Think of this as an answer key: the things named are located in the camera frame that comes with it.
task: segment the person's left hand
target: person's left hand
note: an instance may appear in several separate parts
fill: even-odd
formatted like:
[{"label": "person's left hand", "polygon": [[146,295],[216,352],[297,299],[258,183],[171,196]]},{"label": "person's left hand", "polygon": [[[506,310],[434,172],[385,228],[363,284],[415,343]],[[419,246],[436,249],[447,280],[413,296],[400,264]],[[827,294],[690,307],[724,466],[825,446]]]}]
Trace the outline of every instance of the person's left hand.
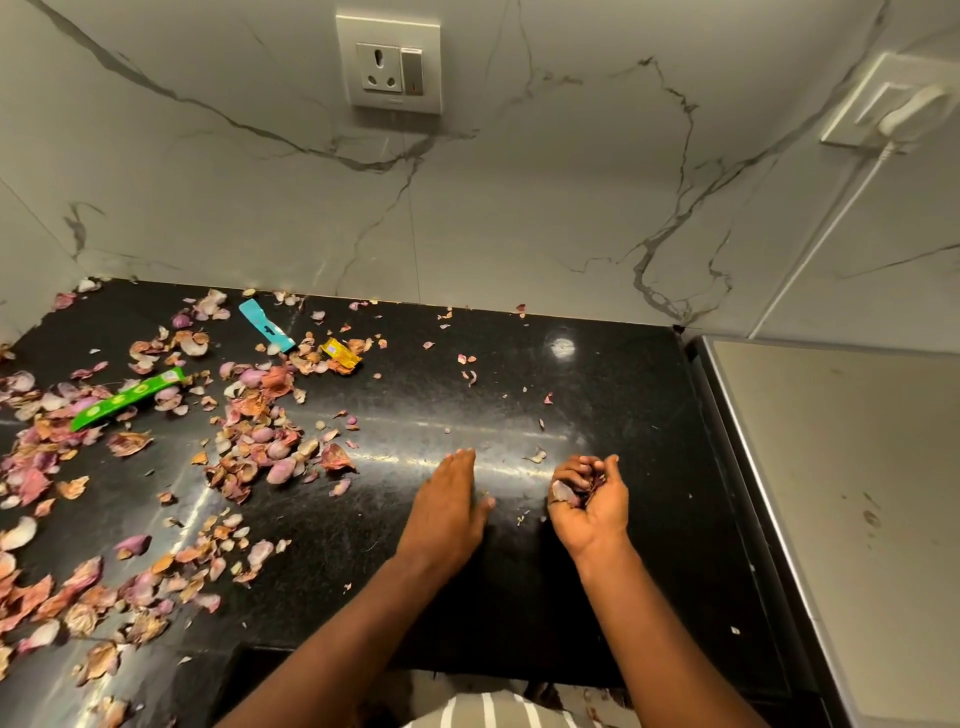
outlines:
[{"label": "person's left hand", "polygon": [[420,486],[396,556],[426,567],[445,582],[459,571],[483,540],[487,515],[495,501],[485,497],[471,506],[476,450],[459,449]]}]

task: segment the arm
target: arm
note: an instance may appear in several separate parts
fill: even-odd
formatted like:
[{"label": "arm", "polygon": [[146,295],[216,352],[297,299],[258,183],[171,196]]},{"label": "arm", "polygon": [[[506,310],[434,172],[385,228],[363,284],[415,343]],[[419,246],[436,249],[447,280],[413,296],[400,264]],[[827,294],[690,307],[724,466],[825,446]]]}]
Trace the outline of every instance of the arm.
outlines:
[{"label": "arm", "polygon": [[587,488],[585,475],[606,474],[586,510],[557,500],[552,485],[548,499],[550,520],[576,564],[636,716],[645,728],[762,728],[766,723],[710,664],[630,544],[618,460],[574,456],[554,472],[575,493]]},{"label": "arm", "polygon": [[480,545],[493,499],[471,509],[473,450],[420,487],[396,555],[217,728],[343,728],[404,633]]}]

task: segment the hand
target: hand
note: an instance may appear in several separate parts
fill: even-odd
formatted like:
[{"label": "hand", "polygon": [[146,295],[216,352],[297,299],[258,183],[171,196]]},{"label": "hand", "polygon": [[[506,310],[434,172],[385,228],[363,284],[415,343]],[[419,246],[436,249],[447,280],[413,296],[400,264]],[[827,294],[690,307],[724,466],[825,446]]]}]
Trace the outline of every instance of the hand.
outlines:
[{"label": "hand", "polygon": [[629,496],[617,468],[619,460],[617,455],[611,455],[606,461],[586,455],[571,455],[553,472],[551,484],[560,480],[574,493],[589,488],[587,477],[594,473],[607,476],[607,481],[593,492],[587,510],[547,495],[547,510],[553,528],[578,567],[590,554],[605,552],[609,547],[628,546],[630,543],[627,539]]},{"label": "hand", "polygon": [[396,556],[425,567],[444,583],[459,571],[483,540],[495,501],[483,498],[471,508],[476,450],[459,449],[420,486],[400,535]]}]

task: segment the black granite countertop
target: black granite countertop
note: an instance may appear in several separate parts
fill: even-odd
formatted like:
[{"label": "black granite countertop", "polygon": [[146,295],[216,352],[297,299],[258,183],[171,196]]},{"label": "black granite countertop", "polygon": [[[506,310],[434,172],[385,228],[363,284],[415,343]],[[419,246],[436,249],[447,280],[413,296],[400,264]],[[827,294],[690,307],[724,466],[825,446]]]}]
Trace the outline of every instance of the black granite countertop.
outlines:
[{"label": "black granite countertop", "polygon": [[[130,343],[150,339],[158,325],[169,326],[184,297],[204,293],[195,286],[110,282],[48,315],[17,344],[15,366],[4,365],[4,372],[23,368],[47,386],[106,359],[109,366],[92,381],[119,384],[132,374]],[[206,322],[214,347],[202,366],[190,362],[188,370],[215,375],[224,361],[265,360],[254,350],[259,333],[236,311],[239,292],[229,293],[232,317]],[[788,695],[671,329],[464,309],[438,321],[445,309],[424,305],[380,303],[354,312],[349,300],[311,297],[298,310],[274,306],[270,294],[258,299],[298,341],[308,330],[323,339],[328,327],[337,331],[344,322],[352,326],[349,336],[380,333],[388,340],[387,349],[366,354],[353,376],[298,376],[305,404],[285,398],[291,419],[308,431],[317,420],[330,423],[340,409],[359,418],[361,429],[350,433],[360,445],[350,452],[359,476],[340,498],[328,496],[325,477],[277,489],[261,479],[234,510],[253,540],[293,543],[267,562],[251,589],[228,578],[205,588],[224,598],[215,614],[184,607],[162,636],[124,653],[116,676],[83,688],[74,686],[70,670],[93,642],[72,640],[14,659],[0,683],[4,725],[72,723],[103,695],[145,706],[131,725],[163,725],[171,716],[180,726],[206,724],[235,650],[295,647],[347,603],[393,553],[420,483],[446,453],[468,447],[477,449],[477,488],[495,496],[497,506],[484,544],[422,615],[396,667],[621,684],[575,570],[549,521],[540,521],[556,464],[571,452],[617,452],[630,487],[630,538],[684,624],[741,691]],[[317,309],[326,311],[326,324],[310,320]],[[436,343],[426,351],[425,341]],[[90,354],[91,348],[102,351]],[[458,353],[477,357],[467,366],[478,374],[473,387],[461,376]],[[208,389],[223,402],[219,378]],[[548,392],[552,405],[543,403]],[[209,417],[198,406],[183,418],[141,407],[134,429],[150,429],[156,438],[146,449],[121,460],[101,441],[63,463],[58,479],[89,475],[90,482],[80,498],[59,498],[35,540],[17,552],[21,582],[52,573],[59,584],[80,561],[103,554],[104,582],[118,586],[165,551],[192,543],[207,516],[233,505],[206,487],[202,468],[189,465],[201,440],[216,432]],[[0,425],[4,447],[23,428],[10,410]],[[523,459],[537,447],[548,453],[542,464]],[[179,501],[161,509],[156,494],[168,489]],[[0,528],[15,523],[20,510],[0,511]],[[163,527],[168,516],[186,529]],[[113,545],[136,533],[153,535],[150,550],[116,561]],[[108,637],[118,619],[102,623],[94,638]],[[183,656],[192,660],[178,665]]]}]

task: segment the yellow wrapper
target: yellow wrapper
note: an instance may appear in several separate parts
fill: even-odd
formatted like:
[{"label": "yellow wrapper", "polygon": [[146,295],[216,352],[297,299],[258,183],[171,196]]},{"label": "yellow wrapper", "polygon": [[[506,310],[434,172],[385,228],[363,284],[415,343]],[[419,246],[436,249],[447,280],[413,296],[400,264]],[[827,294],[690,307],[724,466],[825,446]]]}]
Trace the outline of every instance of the yellow wrapper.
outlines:
[{"label": "yellow wrapper", "polygon": [[323,349],[331,359],[335,359],[348,369],[353,369],[360,363],[359,356],[349,350],[346,344],[337,341],[332,336],[326,340],[326,343],[321,346],[321,349]]}]

